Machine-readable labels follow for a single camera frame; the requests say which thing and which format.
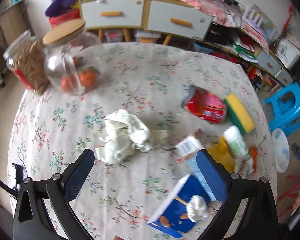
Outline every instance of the white bottle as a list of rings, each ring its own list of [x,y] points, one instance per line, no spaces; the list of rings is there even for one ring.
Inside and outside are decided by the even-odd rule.
[[[230,126],[227,130],[224,131],[223,136],[234,159],[241,161],[247,161],[250,158],[250,153],[245,141],[240,133],[240,130],[235,125]]]

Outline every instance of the white bowl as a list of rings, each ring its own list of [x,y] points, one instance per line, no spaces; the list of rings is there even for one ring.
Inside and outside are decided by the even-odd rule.
[[[274,145],[276,169],[277,172],[283,173],[288,168],[290,160],[288,139],[280,128],[276,128],[271,135]]]

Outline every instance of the blue stool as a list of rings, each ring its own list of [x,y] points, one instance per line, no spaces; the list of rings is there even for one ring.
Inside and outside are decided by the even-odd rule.
[[[293,98],[284,102],[281,97],[288,92],[293,93]],[[288,137],[300,128],[300,88],[297,83],[284,87],[264,103],[271,103],[274,111],[274,119],[269,122],[270,132],[280,128]]]

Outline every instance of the white cloth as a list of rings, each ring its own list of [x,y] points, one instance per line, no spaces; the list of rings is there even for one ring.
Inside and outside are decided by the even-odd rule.
[[[97,159],[109,164],[118,164],[135,150],[148,152],[162,144],[167,138],[165,130],[150,130],[134,114],[120,109],[105,118],[108,136],[103,140],[104,147],[96,148]]]

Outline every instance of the screw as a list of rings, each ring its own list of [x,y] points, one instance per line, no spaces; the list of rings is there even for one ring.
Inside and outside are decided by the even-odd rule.
[[[23,182],[24,182],[24,184],[29,183],[29,182],[30,182],[30,178],[29,178],[29,177],[25,178],[25,179],[23,180]]]
[[[264,183],[268,183],[268,182],[269,182],[269,180],[268,180],[267,177],[261,177],[261,180],[262,180],[262,182],[264,182]]]
[[[240,178],[240,176],[239,176],[239,174],[233,172],[233,173],[231,173],[231,178],[232,179],[238,179],[238,178]]]
[[[55,174],[52,175],[53,180],[57,180],[59,178],[60,178],[60,173],[55,173]]]

